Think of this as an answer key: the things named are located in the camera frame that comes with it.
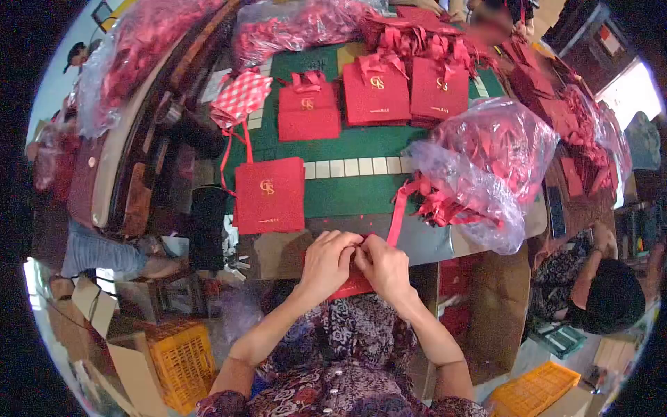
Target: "patterned blouse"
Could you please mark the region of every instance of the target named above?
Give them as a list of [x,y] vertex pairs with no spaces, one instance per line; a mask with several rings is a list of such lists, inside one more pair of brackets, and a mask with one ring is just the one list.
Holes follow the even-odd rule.
[[199,417],[460,416],[488,417],[464,398],[434,401],[412,393],[414,331],[376,294],[325,302],[301,317],[257,369],[246,400],[235,391],[197,404]]

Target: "cap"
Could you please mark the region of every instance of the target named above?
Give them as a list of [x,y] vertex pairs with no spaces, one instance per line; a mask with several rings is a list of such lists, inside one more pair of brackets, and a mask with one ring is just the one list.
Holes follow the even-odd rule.
[[67,72],[67,69],[69,69],[69,66],[72,65],[72,59],[79,55],[79,52],[85,49],[85,43],[83,42],[78,42],[76,43],[72,49],[69,50],[69,53],[67,54],[67,65],[65,66],[65,69],[63,70],[63,74]]

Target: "green cutting mat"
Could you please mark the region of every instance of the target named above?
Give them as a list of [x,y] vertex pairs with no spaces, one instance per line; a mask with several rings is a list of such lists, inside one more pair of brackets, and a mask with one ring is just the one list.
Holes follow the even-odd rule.
[[[325,73],[327,80],[331,81],[338,76],[336,51],[340,47],[342,45],[332,45],[298,53],[286,52],[274,55],[271,66],[271,76],[274,81],[271,85],[271,93],[264,104],[261,129],[249,131],[255,161],[293,156],[298,156],[305,162],[399,156],[411,141],[426,138],[428,131],[416,127],[348,128],[343,123],[343,130],[338,139],[287,143],[278,141],[278,89],[282,87],[282,84],[275,78],[291,80],[293,72],[319,69]],[[478,69],[478,73],[490,97],[505,94],[491,69]],[[469,94],[470,99],[480,97],[472,80],[470,80]],[[241,127],[237,127],[236,132],[243,135]],[[224,171],[225,180],[230,189],[233,189],[235,181],[234,168],[242,162],[245,162],[245,146],[238,140],[234,140]],[[304,214],[307,218],[320,218],[391,213],[394,210],[391,199],[408,176],[398,174],[308,179],[305,181]],[[227,209],[229,214],[231,209],[232,205],[229,204]]]

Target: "red and white checkered bag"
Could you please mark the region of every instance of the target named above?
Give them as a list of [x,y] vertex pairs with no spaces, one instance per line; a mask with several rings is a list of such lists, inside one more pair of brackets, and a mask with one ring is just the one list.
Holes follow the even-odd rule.
[[[224,77],[220,82],[224,83],[228,79]],[[272,81],[273,78],[252,70],[243,72],[211,103],[211,119],[222,129],[240,124],[262,106],[271,91]]]

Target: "yellow plastic crate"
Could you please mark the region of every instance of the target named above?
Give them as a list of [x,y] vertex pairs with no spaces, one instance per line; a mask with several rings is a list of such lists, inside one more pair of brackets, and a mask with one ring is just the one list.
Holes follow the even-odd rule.
[[579,383],[581,375],[553,362],[496,388],[492,417],[535,417]]
[[189,414],[213,383],[215,362],[206,327],[174,322],[146,332],[165,404]]

